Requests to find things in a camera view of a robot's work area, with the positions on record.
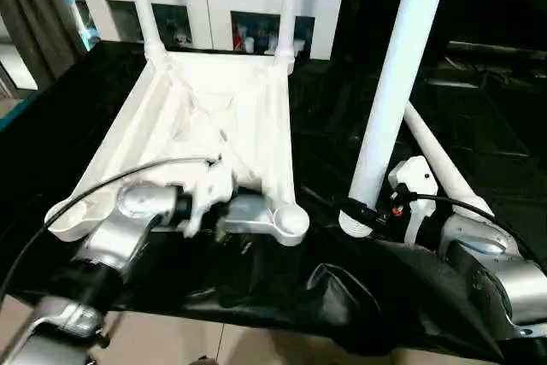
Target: white pipe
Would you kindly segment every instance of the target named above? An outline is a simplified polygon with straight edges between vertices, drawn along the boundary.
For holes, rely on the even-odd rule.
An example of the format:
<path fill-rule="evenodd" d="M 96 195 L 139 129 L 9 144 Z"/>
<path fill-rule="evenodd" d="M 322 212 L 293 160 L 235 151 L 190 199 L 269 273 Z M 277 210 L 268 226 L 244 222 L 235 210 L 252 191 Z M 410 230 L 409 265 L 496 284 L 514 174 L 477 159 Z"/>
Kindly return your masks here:
<path fill-rule="evenodd" d="M 407 108 L 404 111 L 404 120 L 420 145 L 421 151 L 424 153 L 427 162 L 429 162 L 435 176 L 444 188 L 446 195 L 455 200 L 474 205 L 488 214 L 494 215 L 486 201 L 474 193 L 473 189 L 463 178 L 460 170 L 458 170 L 448 154 L 446 154 L 443 146 L 437 141 L 411 103 L 407 104 Z M 459 215 L 464 215 L 476 221 L 485 221 L 483 217 L 461 207 L 454 207 L 454 211 Z"/>
<path fill-rule="evenodd" d="M 143 32 L 144 55 L 147 60 L 151 59 L 156 64 L 162 64 L 166 51 L 160 39 L 160 33 L 157 31 L 152 5 L 149 0 L 135 0 L 135 5 L 140 28 Z"/>
<path fill-rule="evenodd" d="M 401 0 L 399 4 L 350 188 L 350 197 L 370 208 L 375 207 L 384 182 L 438 1 Z M 354 237 L 365 237 L 371 232 L 344 213 L 338 220 L 344 231 Z"/>
<path fill-rule="evenodd" d="M 283 0 L 279 23 L 279 40 L 275 51 L 276 59 L 294 62 L 294 26 L 297 0 Z"/>

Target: tile floor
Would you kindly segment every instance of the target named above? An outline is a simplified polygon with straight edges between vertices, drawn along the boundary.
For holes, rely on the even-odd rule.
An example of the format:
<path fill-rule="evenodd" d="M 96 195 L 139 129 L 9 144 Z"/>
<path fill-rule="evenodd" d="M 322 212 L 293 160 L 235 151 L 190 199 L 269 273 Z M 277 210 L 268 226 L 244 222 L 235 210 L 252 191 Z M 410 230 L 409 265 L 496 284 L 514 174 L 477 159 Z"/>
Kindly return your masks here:
<path fill-rule="evenodd" d="M 9 297 L 0 314 L 0 351 L 30 308 Z M 118 314 L 109 315 L 107 327 Z M 486 365 L 418 350 L 381 358 L 352 356 L 330 339 L 236 327 L 160 315 L 125 313 L 107 350 L 94 350 L 101 365 L 187 365 L 200 356 L 220 365 Z"/>

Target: items in cabinet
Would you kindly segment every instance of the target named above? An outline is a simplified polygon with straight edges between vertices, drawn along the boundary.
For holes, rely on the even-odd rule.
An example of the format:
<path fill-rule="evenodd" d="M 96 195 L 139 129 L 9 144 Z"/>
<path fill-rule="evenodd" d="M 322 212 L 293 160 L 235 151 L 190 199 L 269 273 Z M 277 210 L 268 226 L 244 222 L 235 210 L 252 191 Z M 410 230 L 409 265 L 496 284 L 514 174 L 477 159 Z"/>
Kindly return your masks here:
<path fill-rule="evenodd" d="M 120 40 L 143 42 L 135 3 L 120 0 L 108 0 L 107 3 Z M 152 3 L 152 9 L 160 38 L 167 47 L 192 47 L 188 12 L 185 6 Z"/>
<path fill-rule="evenodd" d="M 315 18 L 297 16 L 295 24 L 295 56 L 309 55 L 314 33 Z M 279 16 L 251 12 L 232 12 L 233 48 L 256 55 L 273 55 L 277 47 Z"/>

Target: wire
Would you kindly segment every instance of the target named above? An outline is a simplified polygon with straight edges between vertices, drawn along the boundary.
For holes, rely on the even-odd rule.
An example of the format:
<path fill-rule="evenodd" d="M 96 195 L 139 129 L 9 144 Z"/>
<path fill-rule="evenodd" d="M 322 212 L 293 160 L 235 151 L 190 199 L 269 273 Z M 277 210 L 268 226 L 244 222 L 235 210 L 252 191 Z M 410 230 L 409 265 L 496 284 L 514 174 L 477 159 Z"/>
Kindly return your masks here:
<path fill-rule="evenodd" d="M 434 200 L 441 203 L 449 203 L 452 205 L 456 205 L 458 207 L 462 207 L 463 209 L 468 209 L 470 211 L 473 211 L 475 214 L 480 215 L 481 217 L 486 218 L 489 222 L 497 225 L 498 227 L 502 228 L 504 231 L 506 231 L 509 235 L 511 235 L 515 241 L 517 242 L 519 248 L 521 248 L 526 256 L 530 258 L 532 261 L 534 261 L 538 266 L 541 268 L 543 273 L 547 275 L 547 267 L 545 264 L 542 263 L 539 256 L 526 244 L 526 241 L 522 239 L 520 234 L 518 234 L 509 224 L 501 222 L 499 219 L 494 217 L 493 215 L 487 213 L 486 211 L 479 209 L 475 207 L 474 205 L 464 203 L 463 201 L 455 200 L 454 198 L 449 197 L 442 197 L 442 196 L 433 196 L 430 194 L 419 194 L 417 192 L 410 192 L 409 197 L 411 200 Z"/>
<path fill-rule="evenodd" d="M 25 246 L 21 250 L 21 252 L 17 255 L 17 257 L 14 259 L 14 261 L 11 264 L 11 267 L 9 268 L 8 273 L 3 279 L 2 285 L 0 286 L 0 312 L 2 312 L 3 302 L 6 298 L 6 295 L 8 293 L 8 287 L 9 283 L 11 282 L 15 271 L 17 270 L 17 267 L 21 263 L 23 257 L 25 254 L 30 250 L 32 245 L 40 238 L 40 236 L 47 231 L 48 228 L 50 228 L 53 223 L 59 218 L 62 217 L 69 209 L 71 209 L 76 203 L 80 202 L 86 197 L 89 197 L 92 193 L 94 193 L 97 190 L 100 190 L 101 188 L 104 188 L 107 185 L 110 185 L 112 183 L 115 183 L 116 181 L 125 179 L 126 177 L 140 173 L 141 171 L 148 170 L 150 168 L 156 168 L 160 166 L 164 166 L 166 164 L 172 164 L 175 162 L 216 162 L 217 160 L 213 160 L 207 157 L 180 157 L 180 158 L 168 158 L 164 160 L 158 160 L 156 162 L 149 162 L 142 166 L 138 166 L 135 168 L 131 168 L 123 173 L 117 174 L 114 177 L 111 177 L 109 179 L 106 179 L 105 181 L 102 181 L 87 190 L 81 192 L 79 195 L 74 197 L 72 200 L 70 200 L 68 203 L 64 204 L 60 209 L 57 210 L 41 227 L 38 231 L 34 233 L 34 235 L 26 242 Z"/>

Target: black tablecloth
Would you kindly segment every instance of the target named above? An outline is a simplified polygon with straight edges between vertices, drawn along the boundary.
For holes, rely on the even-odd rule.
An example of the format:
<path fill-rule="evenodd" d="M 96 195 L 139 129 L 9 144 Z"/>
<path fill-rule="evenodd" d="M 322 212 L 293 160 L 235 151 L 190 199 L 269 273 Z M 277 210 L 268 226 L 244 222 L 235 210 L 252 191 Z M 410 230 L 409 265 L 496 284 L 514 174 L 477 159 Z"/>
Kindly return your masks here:
<path fill-rule="evenodd" d="M 0 132 L 0 275 L 75 187 L 143 67 L 141 46 L 102 42 Z M 545 121 L 528 118 L 543 89 L 484 80 L 479 89 L 420 80 L 412 99 L 471 185 L 547 261 L 544 147 L 529 138 Z M 320 334 L 367 355 L 402 345 L 500 360 L 465 285 L 430 251 L 355 240 L 338 226 L 332 198 L 349 189 L 376 83 L 333 62 L 297 65 L 290 77 L 295 185 L 311 219 L 299 246 L 152 233 L 117 308 Z M 417 154 L 403 126 L 391 164 Z M 77 246 L 44 235 L 11 291 L 36 301 Z"/>

